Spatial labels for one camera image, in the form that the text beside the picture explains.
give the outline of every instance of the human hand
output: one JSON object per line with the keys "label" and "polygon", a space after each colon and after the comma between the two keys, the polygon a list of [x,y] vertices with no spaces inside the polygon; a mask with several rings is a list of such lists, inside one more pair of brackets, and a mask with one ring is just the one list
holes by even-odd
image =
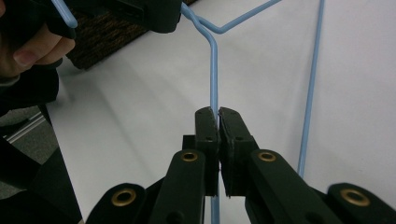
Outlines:
{"label": "human hand", "polygon": [[[4,0],[0,0],[0,17],[6,12]],[[75,46],[75,41],[51,33],[44,24],[21,47],[13,47],[7,34],[0,34],[0,78],[17,77],[35,64],[51,64],[60,60]]]}

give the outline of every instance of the white table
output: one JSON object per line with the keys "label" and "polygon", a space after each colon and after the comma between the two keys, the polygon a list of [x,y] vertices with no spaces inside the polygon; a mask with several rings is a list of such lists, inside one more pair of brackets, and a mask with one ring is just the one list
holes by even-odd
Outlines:
{"label": "white table", "polygon": [[[192,9],[222,25],[260,3],[200,0]],[[326,2],[304,178],[322,191],[359,185],[393,208],[395,9],[393,0]],[[294,168],[317,16],[318,1],[283,0],[215,36],[219,105]],[[89,71],[65,62],[59,73],[49,113],[84,218],[108,189],[163,177],[182,135],[194,133],[194,112],[209,106],[209,46],[183,17],[172,34],[148,33]],[[247,223],[243,203],[221,196],[222,223]]]}

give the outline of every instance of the brown woven mat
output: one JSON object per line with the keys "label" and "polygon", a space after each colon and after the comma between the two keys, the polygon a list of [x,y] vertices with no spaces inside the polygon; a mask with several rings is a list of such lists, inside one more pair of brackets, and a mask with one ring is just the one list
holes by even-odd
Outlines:
{"label": "brown woven mat", "polygon": [[[189,5],[194,1],[183,2]],[[67,57],[79,69],[89,69],[148,31],[110,13],[96,18],[78,12],[74,15],[78,20],[76,46]]]}

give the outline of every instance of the gray carpet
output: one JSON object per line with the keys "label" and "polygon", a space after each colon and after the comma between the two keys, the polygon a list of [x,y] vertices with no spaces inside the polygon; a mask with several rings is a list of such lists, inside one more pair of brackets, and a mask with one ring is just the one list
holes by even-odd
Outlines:
{"label": "gray carpet", "polygon": [[[36,106],[10,111],[0,118],[0,126],[15,124],[24,119],[29,119],[38,112],[39,110]],[[42,164],[58,147],[58,142],[52,127],[44,121],[18,139],[13,145],[25,155]],[[5,199],[19,191],[19,189],[0,182],[0,199]]]}

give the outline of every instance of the person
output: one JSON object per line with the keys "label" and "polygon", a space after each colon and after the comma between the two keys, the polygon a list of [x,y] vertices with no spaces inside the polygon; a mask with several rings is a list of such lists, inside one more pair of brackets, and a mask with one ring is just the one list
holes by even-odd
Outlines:
{"label": "person", "polygon": [[[0,0],[0,20],[6,11],[4,0]],[[51,33],[46,24],[20,47],[15,48],[19,43],[12,41],[6,32],[0,32],[0,117],[12,109],[55,100],[59,88],[56,69],[36,65],[55,63],[75,46],[74,40]],[[30,165],[22,169],[15,161]],[[0,181],[24,189],[38,168],[35,161],[0,137]]]}
{"label": "person", "polygon": [[[0,19],[6,13],[0,0]],[[43,105],[56,99],[58,76],[55,69],[35,65],[55,63],[75,46],[75,41],[51,33],[46,24],[21,47],[0,34],[0,116],[9,110]]]}

